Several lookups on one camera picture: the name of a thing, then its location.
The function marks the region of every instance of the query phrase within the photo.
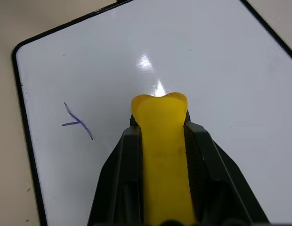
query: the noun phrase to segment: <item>black border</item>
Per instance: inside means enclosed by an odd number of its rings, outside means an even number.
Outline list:
[[[33,42],[35,40],[38,40],[40,38],[43,38],[49,34],[55,33],[57,31],[60,31],[66,27],[72,26],[74,24],[77,24],[83,20],[86,20],[88,18],[91,18],[93,16],[99,15],[101,13],[104,13],[110,9],[116,8],[120,5],[126,4],[132,0],[117,0],[116,3],[111,4],[109,6],[106,6],[102,9],[99,9],[97,11],[94,11],[92,13],[89,13],[87,15],[81,16],[77,19],[74,19],[66,24],[60,25],[58,27],[55,27],[51,30],[48,30],[46,32],[43,32],[41,34],[38,34],[32,38],[29,38],[25,41],[20,42],[19,44],[16,45],[16,47],[13,49],[11,58],[12,58],[12,64],[13,64],[13,69],[14,69],[14,75],[15,75],[15,80],[16,80],[16,89],[17,89],[17,94],[18,94],[18,101],[20,105],[20,110],[21,110],[21,115],[22,115],[22,121],[23,121],[23,127],[24,127],[24,133],[25,133],[25,140],[26,140],[26,145],[28,149],[28,157],[29,157],[29,162],[30,162],[30,167],[31,167],[31,172],[32,172],[32,180],[33,180],[33,185],[34,185],[34,191],[35,191],[35,196],[36,196],[36,203],[37,203],[37,209],[38,209],[38,214],[39,214],[39,220],[40,220],[40,225],[41,226],[47,226],[47,218],[46,218],[46,212],[44,209],[43,205],[43,199],[41,195],[41,187],[39,184],[39,179],[38,179],[38,174],[37,174],[37,168],[36,168],[36,163],[35,163],[35,157],[34,157],[34,152],[33,152],[33,147],[32,147],[32,141],[31,141],[31,136],[30,136],[30,130],[29,130],[29,123],[27,120],[27,113],[24,105],[24,96],[22,93],[22,88],[21,88],[21,82],[20,82],[20,77],[19,77],[19,71],[17,67],[17,61],[16,61],[16,54],[17,51],[24,45]],[[275,41],[282,47],[282,49],[292,58],[292,50],[288,47],[288,45],[280,38],[280,36],[271,28],[270,25],[259,15],[259,13],[248,3],[247,0],[240,0],[240,2],[250,11],[250,13],[261,23],[261,25],[265,28],[265,30],[275,39]]]

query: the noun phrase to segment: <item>yellow plastic handle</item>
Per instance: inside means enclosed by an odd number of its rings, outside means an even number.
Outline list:
[[[133,98],[131,111],[142,130],[144,223],[196,222],[188,180],[184,122],[188,101],[181,93]]]

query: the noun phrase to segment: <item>black plastic part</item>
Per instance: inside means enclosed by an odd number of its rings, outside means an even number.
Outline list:
[[[242,224],[268,219],[233,160],[200,125],[185,122],[190,193],[196,218],[219,226],[229,219]],[[102,168],[89,226],[143,223],[143,153],[139,126],[125,130]]]
[[[163,222],[161,226],[184,226],[184,225],[176,220],[167,220]]]
[[[191,121],[189,111],[187,111],[187,113],[186,113],[185,121]]]
[[[88,226],[143,222],[143,159],[139,127],[129,127],[105,162]]]
[[[138,123],[135,120],[135,117],[133,117],[133,115],[131,115],[130,117],[130,126],[137,126]]]

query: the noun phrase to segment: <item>white surface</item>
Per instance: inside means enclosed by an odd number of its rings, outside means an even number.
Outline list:
[[[184,93],[272,222],[292,222],[292,60],[237,0],[134,0],[17,53],[49,225],[87,223],[139,94]],[[91,130],[91,140],[64,102]]]

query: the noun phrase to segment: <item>blue marker drawing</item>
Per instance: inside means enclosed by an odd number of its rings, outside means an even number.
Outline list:
[[[65,107],[66,107],[66,110],[67,112],[70,114],[70,116],[75,119],[76,121],[73,121],[73,122],[68,122],[68,123],[65,123],[65,124],[62,124],[61,126],[71,126],[71,125],[76,125],[76,124],[81,124],[81,126],[83,126],[85,128],[85,130],[87,131],[87,133],[89,134],[89,137],[90,139],[93,140],[93,136],[90,132],[90,130],[86,127],[86,125],[84,124],[83,121],[79,120],[75,115],[73,115],[68,107],[68,105],[66,105],[66,103],[64,102],[65,104]]]

